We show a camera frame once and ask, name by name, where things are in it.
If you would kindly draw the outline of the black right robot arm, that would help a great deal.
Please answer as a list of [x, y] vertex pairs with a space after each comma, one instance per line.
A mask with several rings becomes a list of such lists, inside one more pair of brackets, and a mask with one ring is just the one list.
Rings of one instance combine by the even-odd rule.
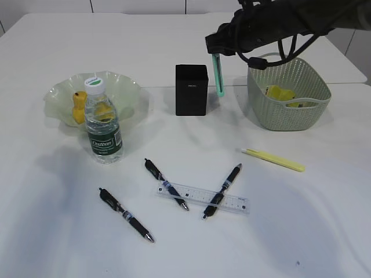
[[370, 1], [242, 1], [228, 23], [205, 38], [209, 54], [233, 56], [294, 35], [335, 28], [370, 30]]

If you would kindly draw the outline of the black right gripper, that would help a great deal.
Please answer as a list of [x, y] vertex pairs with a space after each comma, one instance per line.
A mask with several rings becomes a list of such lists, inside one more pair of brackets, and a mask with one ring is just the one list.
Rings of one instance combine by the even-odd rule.
[[209, 54], [234, 56], [278, 40], [276, 5], [253, 5], [239, 9], [231, 21], [221, 24], [217, 32], [205, 37]]

